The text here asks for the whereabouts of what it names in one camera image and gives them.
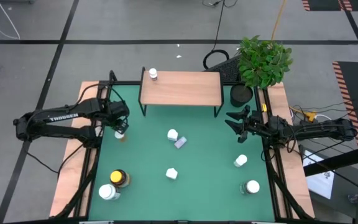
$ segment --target wooden table edge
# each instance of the wooden table edge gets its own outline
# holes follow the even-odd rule
[[[99,81],[88,81],[82,82],[80,92],[78,97],[80,97],[82,91],[90,86],[99,83]],[[83,100],[96,97],[98,92],[98,87],[94,86],[89,88],[83,96]],[[72,127],[80,128],[82,126],[91,125],[91,121],[85,118],[75,118],[71,124]],[[76,139],[69,139],[66,144],[65,154],[62,160],[64,160],[68,155],[70,155],[81,143]],[[88,172],[90,171],[92,164],[94,162],[95,151],[92,150],[91,156],[89,158]],[[60,213],[66,204],[70,201],[74,193],[77,191],[80,185],[80,178],[83,169],[83,164],[85,160],[86,149],[83,147],[80,149],[73,157],[67,160],[66,164],[63,166],[60,176],[57,182],[55,195],[53,197],[52,206],[50,209],[50,216],[55,216]],[[90,185],[87,186],[82,197],[82,204],[80,210],[80,216],[86,215],[86,209],[88,205],[88,197],[90,194]]]
[[[286,119],[289,124],[292,124],[284,84],[279,83],[274,86],[268,87],[267,92],[269,95],[273,115],[279,115],[280,117]],[[261,104],[265,103],[264,93],[262,90],[259,90],[259,98]],[[267,113],[263,113],[262,115],[264,121],[267,122]],[[295,144],[294,150],[299,151],[298,144]],[[287,150],[285,150],[284,148],[280,150],[280,154],[282,157],[283,170],[288,190],[291,192],[291,194],[294,196],[295,200],[303,208],[303,210],[308,215],[314,217],[314,210],[310,199],[309,188],[306,182],[305,172],[303,170],[303,163],[299,154],[297,154],[296,152],[288,153]],[[273,166],[275,169],[277,168],[275,162],[273,162]],[[280,216],[282,218],[286,218],[283,194],[281,190],[277,187],[277,185],[276,192]],[[298,218],[293,210],[292,215],[293,218]]]

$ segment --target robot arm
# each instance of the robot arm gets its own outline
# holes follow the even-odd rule
[[[52,122],[73,118],[88,118],[100,121],[102,125],[111,127],[123,134],[128,128],[127,117],[129,108],[125,101],[109,101],[91,98],[81,103],[47,110],[35,110],[26,113],[13,121],[16,127],[16,137],[22,141],[32,141],[41,136],[78,139],[85,147],[95,147],[100,144],[100,138],[91,126],[82,128],[51,125]]]
[[[241,123],[225,120],[233,131],[240,135],[237,140],[239,143],[243,143],[247,139],[248,132],[263,137],[272,146],[285,144],[294,138],[304,140],[330,137],[351,141],[357,135],[353,124],[342,118],[316,124],[289,125],[285,119],[272,116],[267,124],[263,124],[258,111],[253,111],[251,116],[248,116],[249,112],[250,107],[247,105],[239,113],[226,113],[235,120],[242,119]]]

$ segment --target wooden platform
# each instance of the wooden platform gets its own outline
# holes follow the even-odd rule
[[[149,71],[142,80],[140,102],[143,105],[221,106],[219,72],[158,71],[153,81]]]

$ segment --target gray floor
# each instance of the gray floor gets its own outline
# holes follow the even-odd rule
[[[35,4],[3,4],[24,40],[58,40],[73,0],[37,0]],[[239,1],[224,9],[220,39],[241,39],[260,34],[269,39],[280,1]],[[208,8],[201,0],[80,0],[67,39],[145,40],[214,39],[220,7]],[[358,26],[358,12],[352,12]],[[0,29],[14,35],[0,10]],[[289,0],[275,36],[281,40],[356,40],[344,12],[306,12],[301,0]],[[0,34],[0,39],[7,39]],[[342,101],[332,61],[358,62],[358,45],[289,45],[294,64],[284,83],[291,105],[321,107]],[[0,204],[11,178],[21,142],[14,135],[12,120],[34,110],[48,73],[56,45],[0,44]],[[74,103],[80,83],[108,77],[113,69],[119,80],[138,80],[142,66],[161,70],[203,70],[202,59],[211,44],[65,45],[44,108]],[[237,45],[217,45],[231,56]],[[224,60],[213,55],[212,66]],[[323,113],[337,118],[344,113]],[[323,144],[332,141],[318,139]],[[38,139],[30,152],[58,169],[66,141]],[[321,149],[309,141],[306,147]],[[357,148],[355,142],[347,143]],[[347,147],[338,146],[347,152]],[[324,152],[335,156],[338,152]],[[56,175],[32,158],[25,160],[5,222],[47,218],[56,186]],[[349,220],[314,203],[322,220]]]

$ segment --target yellow cable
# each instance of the yellow cable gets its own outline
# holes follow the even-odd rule
[[[280,12],[278,13],[276,23],[274,24],[273,34],[272,34],[272,40],[274,39],[274,33],[276,33],[276,29],[278,26],[278,23],[280,22],[281,14],[283,14],[285,3],[287,3],[287,0],[283,0],[283,3],[281,4]]]

